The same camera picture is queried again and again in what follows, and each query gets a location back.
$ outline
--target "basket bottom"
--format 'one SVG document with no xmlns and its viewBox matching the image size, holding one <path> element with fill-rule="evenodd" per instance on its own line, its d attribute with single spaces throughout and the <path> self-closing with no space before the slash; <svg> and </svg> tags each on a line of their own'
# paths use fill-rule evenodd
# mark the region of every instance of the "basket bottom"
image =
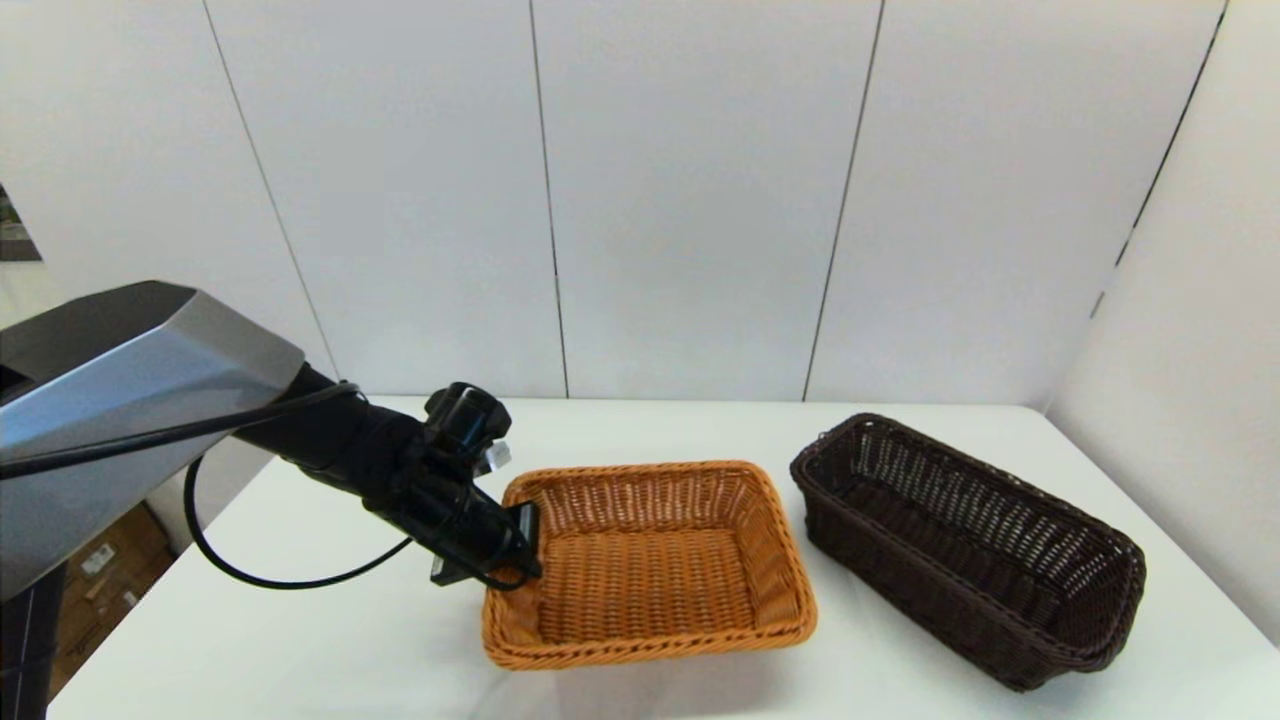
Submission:
<svg viewBox="0 0 1280 720">
<path fill-rule="evenodd" d="M 547 538 L 538 630 L 549 643 L 755 626 L 735 532 L 590 533 Z"/>
</svg>

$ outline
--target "cardboard box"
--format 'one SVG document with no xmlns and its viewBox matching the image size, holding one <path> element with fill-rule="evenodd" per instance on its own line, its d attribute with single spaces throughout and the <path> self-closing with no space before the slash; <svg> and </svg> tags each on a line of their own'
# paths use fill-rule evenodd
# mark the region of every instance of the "cardboard box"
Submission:
<svg viewBox="0 0 1280 720">
<path fill-rule="evenodd" d="M 145 505 L 68 560 L 50 700 L 172 564 L 169 538 Z"/>
</svg>

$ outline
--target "white table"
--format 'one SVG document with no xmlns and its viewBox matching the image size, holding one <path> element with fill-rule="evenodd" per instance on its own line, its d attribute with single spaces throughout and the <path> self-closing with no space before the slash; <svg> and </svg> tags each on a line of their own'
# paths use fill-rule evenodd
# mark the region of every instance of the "white table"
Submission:
<svg viewBox="0 0 1280 720">
<path fill-rule="evenodd" d="M 421 415 L 422 398 L 374 398 Z M 406 550 L 357 580 L 271 592 L 183 555 L 54 702 L 56 720 L 128 717 L 1280 717 L 1280 651 L 1044 418 L 1019 407 L 513 400 L 500 496 L 547 466 L 746 459 L 782 495 L 818 598 L 787 650 L 508 673 L 480 644 L 483 588 L 436 588 Z M 940 644 L 803 537 L 787 474 L 820 430 L 860 410 L 899 419 L 1076 503 L 1147 553 L 1129 644 L 1103 673 L 1016 694 Z M 273 461 L 210 539 L 259 574 L 344 570 L 398 534 L 358 501 Z"/>
</svg>

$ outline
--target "wicker basket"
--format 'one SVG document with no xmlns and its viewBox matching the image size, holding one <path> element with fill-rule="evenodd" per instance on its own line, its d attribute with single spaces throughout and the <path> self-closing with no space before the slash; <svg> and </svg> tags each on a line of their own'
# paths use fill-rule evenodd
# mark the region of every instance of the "wicker basket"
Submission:
<svg viewBox="0 0 1280 720">
<path fill-rule="evenodd" d="M 1142 598 L 1142 550 L 1018 478 L 879 415 L 791 464 L 809 538 L 992 678 L 1101 670 Z"/>
<path fill-rule="evenodd" d="M 488 591 L 484 646 L 512 670 L 796 644 L 813 591 L 777 491 L 749 462 L 539 470 L 543 578 Z"/>
</svg>

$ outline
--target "rectangular basket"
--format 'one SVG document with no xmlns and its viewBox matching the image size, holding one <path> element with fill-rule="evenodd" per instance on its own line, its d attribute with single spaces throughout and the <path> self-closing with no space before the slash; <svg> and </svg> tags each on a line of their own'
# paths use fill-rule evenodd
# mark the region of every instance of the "rectangular basket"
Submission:
<svg viewBox="0 0 1280 720">
<path fill-rule="evenodd" d="M 541 579 L 489 589 L 484 647 L 512 670 L 785 647 L 817 624 L 777 491 L 750 462 L 538 470 Z"/>
<path fill-rule="evenodd" d="M 1005 685 L 1101 670 L 1124 647 L 1142 550 L 1071 505 L 872 414 L 791 475 L 815 546 Z"/>
</svg>

